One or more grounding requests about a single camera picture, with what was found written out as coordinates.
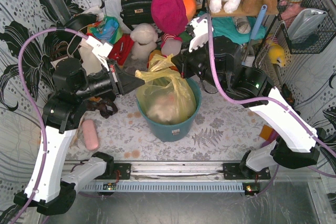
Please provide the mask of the yellow trash bag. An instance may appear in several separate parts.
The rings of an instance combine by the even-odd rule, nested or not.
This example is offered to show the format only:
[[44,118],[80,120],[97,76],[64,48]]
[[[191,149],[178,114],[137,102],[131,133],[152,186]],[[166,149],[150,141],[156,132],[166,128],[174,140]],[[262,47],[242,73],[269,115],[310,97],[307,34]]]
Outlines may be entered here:
[[182,123],[196,110],[194,93],[186,79],[173,69],[172,57],[155,54],[147,71],[135,72],[145,81],[136,93],[142,111],[150,120],[165,125]]

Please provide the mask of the teal trash bin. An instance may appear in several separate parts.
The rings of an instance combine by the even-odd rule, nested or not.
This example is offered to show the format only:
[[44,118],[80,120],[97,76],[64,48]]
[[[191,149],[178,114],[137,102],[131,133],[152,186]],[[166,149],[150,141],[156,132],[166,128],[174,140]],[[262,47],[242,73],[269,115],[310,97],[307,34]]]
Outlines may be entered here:
[[201,102],[202,102],[202,94],[201,90],[198,86],[198,83],[193,80],[192,78],[186,79],[187,83],[189,84],[191,90],[194,93],[195,101],[196,101],[196,110],[194,114],[187,119],[186,121],[179,123],[179,124],[173,124],[173,125],[165,125],[165,124],[159,124],[152,120],[150,120],[145,113],[142,111],[139,101],[136,101],[136,104],[138,106],[139,112],[146,120],[148,127],[151,131],[151,133],[157,137],[162,142],[176,142],[181,140],[182,138],[186,137],[186,135],[189,133],[189,131],[192,128],[193,122],[196,118],[196,115],[199,112]]

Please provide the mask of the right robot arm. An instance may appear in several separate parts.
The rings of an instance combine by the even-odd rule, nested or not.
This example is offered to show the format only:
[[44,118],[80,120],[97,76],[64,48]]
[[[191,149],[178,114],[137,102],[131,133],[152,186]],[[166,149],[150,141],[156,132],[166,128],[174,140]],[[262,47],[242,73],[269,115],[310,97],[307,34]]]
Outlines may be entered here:
[[317,164],[316,129],[305,123],[282,97],[272,80],[260,69],[241,65],[241,48],[225,36],[213,39],[217,80],[213,79],[209,45],[172,57],[178,71],[186,78],[197,75],[219,86],[230,98],[261,116],[278,138],[256,151],[248,151],[240,163],[244,175],[271,165],[290,169]]

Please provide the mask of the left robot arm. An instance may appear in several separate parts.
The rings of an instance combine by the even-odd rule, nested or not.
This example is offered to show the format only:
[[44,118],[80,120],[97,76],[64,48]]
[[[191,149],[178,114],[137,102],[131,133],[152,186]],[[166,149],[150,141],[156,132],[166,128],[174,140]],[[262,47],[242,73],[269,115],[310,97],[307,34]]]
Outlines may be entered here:
[[63,59],[53,74],[55,91],[43,108],[42,125],[46,135],[41,141],[33,175],[25,190],[14,197],[20,206],[28,204],[45,216],[66,213],[77,193],[99,177],[115,177],[114,158],[102,152],[66,176],[62,176],[70,142],[87,110],[91,97],[112,92],[125,95],[144,85],[144,81],[124,72],[114,61],[107,68],[87,75],[79,59]]

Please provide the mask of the cream canvas tote bag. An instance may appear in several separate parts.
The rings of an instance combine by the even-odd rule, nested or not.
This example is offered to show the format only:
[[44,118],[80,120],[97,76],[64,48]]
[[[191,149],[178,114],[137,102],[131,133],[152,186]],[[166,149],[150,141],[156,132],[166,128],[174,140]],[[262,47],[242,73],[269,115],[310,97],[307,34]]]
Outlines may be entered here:
[[62,42],[52,56],[61,53],[51,61],[52,66],[58,70],[84,71],[86,75],[95,74],[102,70],[100,60],[94,55],[93,47],[84,39],[73,39],[71,42]]

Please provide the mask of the brown patterned bag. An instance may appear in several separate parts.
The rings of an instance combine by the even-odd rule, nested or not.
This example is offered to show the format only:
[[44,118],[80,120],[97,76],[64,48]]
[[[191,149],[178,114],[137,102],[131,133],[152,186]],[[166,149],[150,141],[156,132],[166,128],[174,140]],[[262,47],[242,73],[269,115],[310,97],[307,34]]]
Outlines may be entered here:
[[100,115],[108,119],[110,116],[118,112],[118,108],[115,103],[110,98],[101,98],[101,97],[92,97],[89,98],[86,102],[87,111],[96,111],[100,112]]

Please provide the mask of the colourful printed bag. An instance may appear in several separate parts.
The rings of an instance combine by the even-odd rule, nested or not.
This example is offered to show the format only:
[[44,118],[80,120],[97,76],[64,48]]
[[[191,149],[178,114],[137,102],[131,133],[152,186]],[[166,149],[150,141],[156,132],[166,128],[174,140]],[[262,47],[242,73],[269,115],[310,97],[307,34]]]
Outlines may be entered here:
[[123,32],[115,17],[105,16],[102,21],[87,26],[87,35],[114,45]]

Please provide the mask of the magenta cloth bag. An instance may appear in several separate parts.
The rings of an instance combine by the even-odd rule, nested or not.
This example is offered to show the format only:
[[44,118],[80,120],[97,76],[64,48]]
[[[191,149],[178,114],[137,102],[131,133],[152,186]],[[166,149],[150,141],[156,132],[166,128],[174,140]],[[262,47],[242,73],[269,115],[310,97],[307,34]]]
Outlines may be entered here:
[[188,23],[182,0],[152,0],[151,15],[159,30],[179,35]]

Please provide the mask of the white pink plush doll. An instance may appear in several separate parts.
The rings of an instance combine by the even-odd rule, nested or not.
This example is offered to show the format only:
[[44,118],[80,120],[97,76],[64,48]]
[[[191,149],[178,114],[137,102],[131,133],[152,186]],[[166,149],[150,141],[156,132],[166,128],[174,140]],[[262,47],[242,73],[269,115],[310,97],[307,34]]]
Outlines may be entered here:
[[176,56],[180,53],[182,39],[179,36],[164,33],[162,36],[161,53],[164,56]]

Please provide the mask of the cream plush bear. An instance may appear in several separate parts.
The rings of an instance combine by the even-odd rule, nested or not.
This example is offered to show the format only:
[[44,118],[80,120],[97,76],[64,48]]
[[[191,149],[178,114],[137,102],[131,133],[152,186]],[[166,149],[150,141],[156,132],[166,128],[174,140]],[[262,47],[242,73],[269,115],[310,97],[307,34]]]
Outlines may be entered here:
[[130,38],[134,41],[131,49],[133,60],[148,60],[150,53],[156,49],[158,33],[151,24],[143,23],[136,26]]

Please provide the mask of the teal folded cloth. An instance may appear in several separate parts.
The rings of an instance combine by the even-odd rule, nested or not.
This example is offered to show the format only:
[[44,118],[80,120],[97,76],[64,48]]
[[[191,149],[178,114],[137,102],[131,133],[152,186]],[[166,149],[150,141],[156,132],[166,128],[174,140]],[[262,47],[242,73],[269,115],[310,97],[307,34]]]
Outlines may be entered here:
[[[252,29],[256,22],[256,18],[248,16],[247,19]],[[229,38],[232,42],[240,45],[249,42],[251,32],[247,34],[240,34],[236,30],[235,24],[231,17],[214,17],[212,18],[212,26],[214,28],[213,37],[225,36]],[[255,39],[263,39],[266,31],[266,27],[261,25]]]

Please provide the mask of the wooden metal shelf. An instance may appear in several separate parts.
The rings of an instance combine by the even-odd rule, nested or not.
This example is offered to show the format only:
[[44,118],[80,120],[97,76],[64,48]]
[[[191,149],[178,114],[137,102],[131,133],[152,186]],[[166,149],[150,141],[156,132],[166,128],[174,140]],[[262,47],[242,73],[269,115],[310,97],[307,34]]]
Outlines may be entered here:
[[233,18],[238,18],[238,17],[252,17],[252,16],[255,16],[259,13],[260,11],[260,8],[262,7],[262,3],[261,2],[257,2],[256,3],[256,6],[254,7],[254,9],[250,12],[250,13],[245,13],[243,10],[242,10],[242,3],[240,3],[239,7],[237,8],[236,11],[234,11],[233,13],[231,14],[227,14],[225,13],[223,10],[221,10],[219,13],[212,13],[210,10],[209,10],[209,13],[211,15],[212,18],[214,17],[231,17],[232,20]]

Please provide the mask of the blue floor mop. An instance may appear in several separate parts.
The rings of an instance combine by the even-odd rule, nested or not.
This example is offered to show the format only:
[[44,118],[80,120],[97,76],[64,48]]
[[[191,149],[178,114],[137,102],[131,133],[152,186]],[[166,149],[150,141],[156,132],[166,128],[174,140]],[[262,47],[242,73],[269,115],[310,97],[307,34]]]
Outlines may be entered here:
[[253,66],[253,61],[255,59],[255,54],[254,54],[254,51],[253,51],[253,48],[252,48],[252,43],[256,39],[256,35],[259,31],[259,28],[261,26],[261,22],[262,22],[265,14],[266,14],[267,9],[268,9],[268,6],[263,5],[260,9],[260,12],[259,12],[257,18],[256,18],[256,22],[253,26],[249,42],[248,42],[246,50],[243,54],[242,63],[241,63],[243,66],[246,66],[246,67],[252,67]]

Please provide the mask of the black round hat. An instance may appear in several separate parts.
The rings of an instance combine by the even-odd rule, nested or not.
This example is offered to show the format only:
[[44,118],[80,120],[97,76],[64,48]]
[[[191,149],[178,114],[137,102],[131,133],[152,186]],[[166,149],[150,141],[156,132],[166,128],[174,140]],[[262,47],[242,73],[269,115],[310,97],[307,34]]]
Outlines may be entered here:
[[65,28],[72,30],[82,30],[90,24],[98,21],[96,14],[79,14],[64,24]]

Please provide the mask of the orange plush toy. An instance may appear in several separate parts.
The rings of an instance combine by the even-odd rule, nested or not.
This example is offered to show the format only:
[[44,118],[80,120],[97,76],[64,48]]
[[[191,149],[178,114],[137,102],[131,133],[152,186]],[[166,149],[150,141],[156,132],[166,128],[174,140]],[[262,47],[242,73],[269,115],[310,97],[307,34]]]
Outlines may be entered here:
[[186,11],[186,17],[188,22],[192,20],[194,15],[196,14],[196,0],[182,0],[183,4],[185,6],[185,11]]

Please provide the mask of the black leather handbag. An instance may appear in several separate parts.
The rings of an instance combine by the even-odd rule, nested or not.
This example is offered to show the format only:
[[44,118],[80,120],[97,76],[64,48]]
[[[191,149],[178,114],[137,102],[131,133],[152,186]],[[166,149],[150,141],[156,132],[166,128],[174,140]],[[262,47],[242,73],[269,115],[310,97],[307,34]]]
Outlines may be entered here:
[[152,0],[121,0],[120,17],[123,23],[133,31],[133,25],[154,24],[151,14]]

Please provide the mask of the pink glasses case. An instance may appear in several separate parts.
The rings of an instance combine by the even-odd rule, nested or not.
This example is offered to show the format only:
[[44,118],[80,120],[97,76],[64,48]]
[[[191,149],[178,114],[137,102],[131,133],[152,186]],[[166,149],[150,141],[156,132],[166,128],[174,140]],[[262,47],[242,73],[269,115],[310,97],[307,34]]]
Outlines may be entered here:
[[96,150],[99,147],[99,138],[94,121],[83,121],[82,132],[86,149],[89,151]]

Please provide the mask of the yellow duck plush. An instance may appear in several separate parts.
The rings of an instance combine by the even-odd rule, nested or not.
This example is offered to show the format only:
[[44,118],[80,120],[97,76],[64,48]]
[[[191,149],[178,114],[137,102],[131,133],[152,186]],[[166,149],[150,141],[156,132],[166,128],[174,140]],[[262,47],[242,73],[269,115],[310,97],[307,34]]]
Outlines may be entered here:
[[278,44],[276,38],[267,38],[268,57],[270,62],[279,67],[284,67],[286,63],[285,50]]

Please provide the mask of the red purple sock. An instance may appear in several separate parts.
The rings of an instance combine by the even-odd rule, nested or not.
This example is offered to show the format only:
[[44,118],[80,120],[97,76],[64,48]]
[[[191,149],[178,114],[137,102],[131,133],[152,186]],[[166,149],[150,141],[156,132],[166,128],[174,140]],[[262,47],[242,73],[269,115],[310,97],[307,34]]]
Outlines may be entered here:
[[265,147],[276,140],[279,134],[273,128],[264,125],[259,136],[264,140],[260,147]]

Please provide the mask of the silver foil pouch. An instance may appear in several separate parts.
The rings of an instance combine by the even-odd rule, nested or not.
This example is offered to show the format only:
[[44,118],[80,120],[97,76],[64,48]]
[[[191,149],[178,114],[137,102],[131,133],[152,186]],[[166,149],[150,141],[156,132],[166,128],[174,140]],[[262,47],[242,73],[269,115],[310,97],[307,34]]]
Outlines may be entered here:
[[302,10],[287,29],[289,39],[296,40],[310,35],[318,28],[327,14],[326,11],[315,8]]

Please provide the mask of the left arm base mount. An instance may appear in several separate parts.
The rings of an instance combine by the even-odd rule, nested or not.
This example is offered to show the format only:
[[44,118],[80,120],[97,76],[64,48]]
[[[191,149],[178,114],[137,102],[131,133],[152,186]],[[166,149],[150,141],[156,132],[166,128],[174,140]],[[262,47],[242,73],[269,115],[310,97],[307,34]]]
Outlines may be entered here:
[[104,180],[116,180],[119,176],[119,180],[129,180],[131,175],[131,163],[115,163],[112,174],[103,174],[95,179]]

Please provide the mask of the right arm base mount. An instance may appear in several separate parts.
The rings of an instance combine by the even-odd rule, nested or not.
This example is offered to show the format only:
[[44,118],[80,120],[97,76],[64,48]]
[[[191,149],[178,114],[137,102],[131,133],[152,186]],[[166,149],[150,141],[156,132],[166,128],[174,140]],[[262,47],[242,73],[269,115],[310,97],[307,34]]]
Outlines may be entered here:
[[223,174],[226,180],[271,179],[271,175],[267,167],[259,172],[256,172],[248,168],[246,165],[241,165],[240,163],[224,163]]

